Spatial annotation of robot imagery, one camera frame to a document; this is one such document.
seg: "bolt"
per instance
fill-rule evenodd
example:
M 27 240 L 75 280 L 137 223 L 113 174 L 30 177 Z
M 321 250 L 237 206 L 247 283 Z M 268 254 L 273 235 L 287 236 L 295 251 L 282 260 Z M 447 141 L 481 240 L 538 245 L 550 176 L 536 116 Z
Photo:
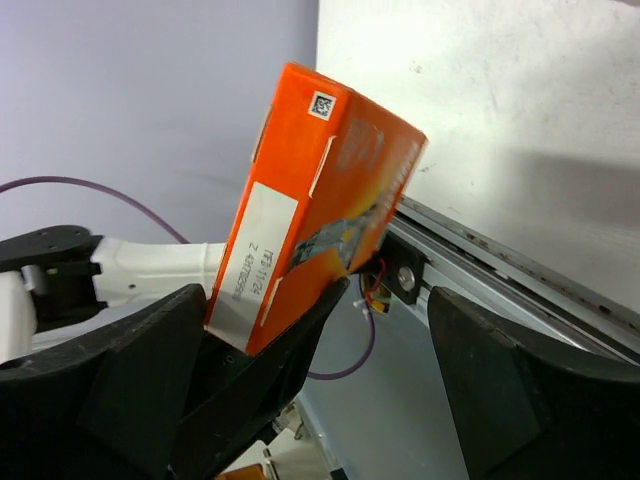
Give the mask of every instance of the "bolt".
M 416 277 L 409 267 L 401 267 L 398 270 L 398 283 L 405 292 L 410 292 L 416 286 Z

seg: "cardboard box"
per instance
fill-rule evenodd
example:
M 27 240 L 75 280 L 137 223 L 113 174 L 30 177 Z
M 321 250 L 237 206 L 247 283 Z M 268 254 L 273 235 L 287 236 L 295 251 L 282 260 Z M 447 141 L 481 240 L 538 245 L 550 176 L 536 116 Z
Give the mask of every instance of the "cardboard box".
M 374 253 L 426 145 L 352 89 L 285 66 L 207 315 L 255 355 Z
M 250 465 L 240 470 L 223 473 L 214 480 L 269 480 L 262 471 L 262 465 Z

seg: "purple cable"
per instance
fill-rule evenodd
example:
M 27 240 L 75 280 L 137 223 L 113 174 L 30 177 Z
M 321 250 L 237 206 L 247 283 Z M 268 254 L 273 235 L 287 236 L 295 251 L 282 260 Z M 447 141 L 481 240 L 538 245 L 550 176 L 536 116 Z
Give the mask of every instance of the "purple cable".
M 171 235 L 180 243 L 189 243 L 189 241 L 180 235 L 171 225 L 165 222 L 162 218 L 160 218 L 155 212 L 153 212 L 150 208 L 145 207 L 143 204 L 134 200 L 128 195 L 124 193 L 118 192 L 113 188 L 106 187 L 99 183 L 91 182 L 89 180 L 81 180 L 79 178 L 73 177 L 57 177 L 57 176 L 42 176 L 42 177 L 27 177 L 21 178 L 18 180 L 13 180 L 11 182 L 7 182 L 4 185 L 0 185 L 0 193 L 8 192 L 9 190 L 13 190 L 14 188 L 24 187 L 26 185 L 36 185 L 38 183 L 64 183 L 67 185 L 77 185 L 79 187 L 86 187 L 92 190 L 97 190 L 102 193 L 106 193 L 107 195 L 111 195 L 112 197 L 117 198 L 118 200 L 122 200 L 123 202 L 131 205 L 136 210 L 139 210 L 148 218 L 157 223 L 165 232 Z
M 360 279 L 358 279 L 358 290 L 360 291 L 361 297 L 365 300 L 365 308 L 367 310 L 366 316 L 369 321 L 369 343 L 367 344 L 367 348 L 364 350 L 364 353 L 360 356 L 360 358 L 351 365 L 349 368 L 346 368 L 340 372 L 335 373 L 315 373 L 308 372 L 307 377 L 313 380 L 340 380 L 341 378 L 348 377 L 352 373 L 355 373 L 357 370 L 365 364 L 365 362 L 371 356 L 371 352 L 373 351 L 373 346 L 376 343 L 376 324 L 373 321 L 373 313 L 371 312 L 371 307 L 369 303 L 366 301 L 366 297 L 364 294 L 364 290 L 362 289 L 362 283 Z
M 91 190 L 97 190 L 99 192 L 106 193 L 107 195 L 111 195 L 112 197 L 115 197 L 118 200 L 122 200 L 123 202 L 132 206 L 136 210 L 139 210 L 140 212 L 142 212 L 148 218 L 150 218 L 155 223 L 157 223 L 164 231 L 166 231 L 169 235 L 175 238 L 178 242 L 184 243 L 184 244 L 190 243 L 185 237 L 180 235 L 180 233 L 178 233 L 171 225 L 169 225 L 162 218 L 160 218 L 150 208 L 145 207 L 143 204 L 141 204 L 137 200 L 134 200 L 133 198 L 131 198 L 128 195 L 125 195 L 122 192 L 114 190 L 113 188 L 107 187 L 105 185 L 101 185 L 99 183 L 91 182 L 89 180 L 82 180 L 79 178 L 61 177 L 61 176 L 26 177 L 26 178 L 20 178 L 18 180 L 13 180 L 11 182 L 7 182 L 3 185 L 0 185 L 0 194 L 8 192 L 9 190 L 13 190 L 14 188 L 24 187 L 27 185 L 37 185 L 39 183 L 62 183 L 66 185 L 76 185 L 79 187 L 85 187 Z M 359 370 L 360 367 L 364 365 L 364 363 L 367 361 L 367 359 L 371 355 L 371 352 L 373 351 L 373 346 L 376 341 L 376 325 L 373 321 L 373 313 L 371 312 L 371 307 L 369 306 L 369 303 L 366 302 L 366 297 L 365 297 L 364 291 L 362 290 L 362 284 L 360 283 L 360 281 L 358 281 L 358 289 L 360 291 L 360 295 L 365 300 L 366 316 L 367 316 L 367 320 L 369 321 L 370 333 L 369 333 L 369 343 L 367 345 L 367 348 L 365 349 L 362 356 L 356 361 L 356 363 L 354 363 L 353 365 L 351 365 L 349 368 L 345 370 L 342 370 L 340 372 L 335 372 L 335 373 L 308 372 L 307 377 L 313 380 L 339 380 L 341 378 L 348 377 L 352 373 Z

